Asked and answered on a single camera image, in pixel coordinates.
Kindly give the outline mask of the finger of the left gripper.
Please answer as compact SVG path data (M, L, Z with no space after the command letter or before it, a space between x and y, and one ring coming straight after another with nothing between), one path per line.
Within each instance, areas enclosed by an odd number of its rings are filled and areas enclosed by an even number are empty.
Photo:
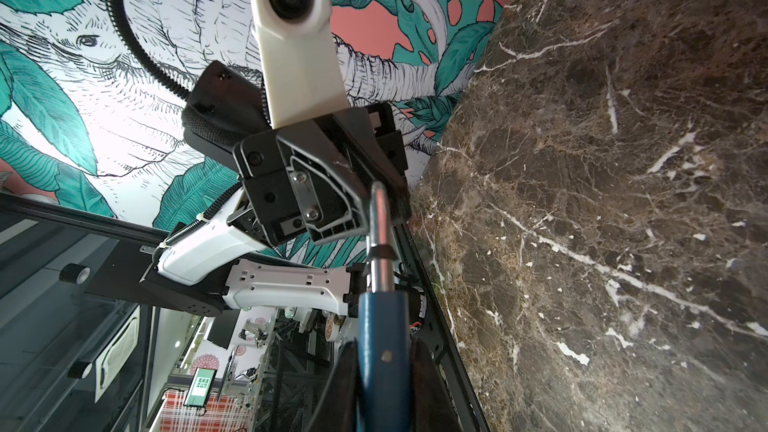
M386 204L396 224L396 154L380 144L396 129L382 118L321 116L281 127L275 134L298 213L317 245L368 235L371 214Z

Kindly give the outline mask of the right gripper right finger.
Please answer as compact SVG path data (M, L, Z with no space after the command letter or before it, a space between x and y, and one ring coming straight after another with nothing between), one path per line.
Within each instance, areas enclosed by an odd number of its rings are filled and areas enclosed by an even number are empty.
M447 388L427 345L411 341L412 430L416 432L461 431Z

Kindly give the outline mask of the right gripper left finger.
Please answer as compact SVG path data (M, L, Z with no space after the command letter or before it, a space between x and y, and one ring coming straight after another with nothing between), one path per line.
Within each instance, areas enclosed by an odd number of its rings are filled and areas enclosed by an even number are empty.
M360 389L358 342L346 342L315 408L308 432L354 432Z

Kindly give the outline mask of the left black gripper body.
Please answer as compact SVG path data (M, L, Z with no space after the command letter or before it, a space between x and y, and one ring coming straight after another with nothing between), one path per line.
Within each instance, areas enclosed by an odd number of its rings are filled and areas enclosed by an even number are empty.
M380 117L394 126L394 141L389 142L382 138L380 144L396 154L395 225L407 222L410 218L410 193L405 177L408 164L403 135L395 125L392 109L386 104L374 104L348 108L324 116L369 116L371 119ZM275 145L277 130L266 130L248 136L233 151L245 194L254 213L251 230L260 241L270 247L276 247L306 233Z

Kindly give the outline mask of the blue padlock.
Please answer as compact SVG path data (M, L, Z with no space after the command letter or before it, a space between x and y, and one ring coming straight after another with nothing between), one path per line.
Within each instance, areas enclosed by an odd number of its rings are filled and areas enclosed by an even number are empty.
M394 281L398 259L391 240L385 186L372 184L369 204L370 290L360 299L361 396L364 431L408 431L411 427L411 367L408 303Z

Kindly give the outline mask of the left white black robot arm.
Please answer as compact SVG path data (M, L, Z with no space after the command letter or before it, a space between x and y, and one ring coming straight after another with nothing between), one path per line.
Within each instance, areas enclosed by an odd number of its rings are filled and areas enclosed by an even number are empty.
M187 142L238 173L207 211L155 249L143 284L203 316L250 306L355 315L362 294L391 290L391 229L412 214L403 140L387 107L348 103L330 0L250 0L261 83L214 61L193 88L148 55L125 0L105 2L131 54L184 101ZM369 277L256 261L257 252L301 234L317 245L366 236Z

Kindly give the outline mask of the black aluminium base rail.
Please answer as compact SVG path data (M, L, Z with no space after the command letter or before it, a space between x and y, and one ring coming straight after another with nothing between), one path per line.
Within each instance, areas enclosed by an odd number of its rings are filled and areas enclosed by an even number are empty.
M407 276L421 287L427 301L425 321L415 336L429 348L463 431L489 431L488 422L460 358L414 238L407 225L394 227L394 238Z

